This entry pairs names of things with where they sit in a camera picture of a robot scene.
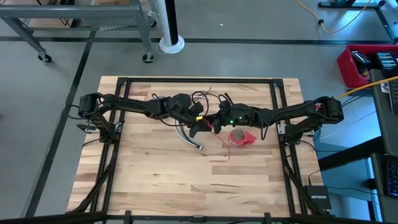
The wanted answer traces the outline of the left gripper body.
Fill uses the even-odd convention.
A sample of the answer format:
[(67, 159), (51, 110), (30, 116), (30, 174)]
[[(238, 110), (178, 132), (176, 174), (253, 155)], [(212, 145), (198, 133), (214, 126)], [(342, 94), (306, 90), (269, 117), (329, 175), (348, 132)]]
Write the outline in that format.
[(199, 118), (204, 111), (204, 107), (200, 102), (192, 102), (191, 96), (180, 93), (169, 100), (170, 117), (176, 119), (180, 124), (184, 124), (189, 129), (189, 136), (194, 138), (199, 127), (203, 125)]

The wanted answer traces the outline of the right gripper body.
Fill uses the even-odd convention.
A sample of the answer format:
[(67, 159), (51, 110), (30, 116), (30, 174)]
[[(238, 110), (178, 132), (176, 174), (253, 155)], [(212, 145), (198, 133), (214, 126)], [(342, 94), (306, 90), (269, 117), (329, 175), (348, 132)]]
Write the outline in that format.
[(242, 103), (229, 104), (224, 101), (220, 104), (221, 121), (213, 121), (214, 133), (219, 133), (223, 126), (248, 126), (249, 125), (249, 106)]

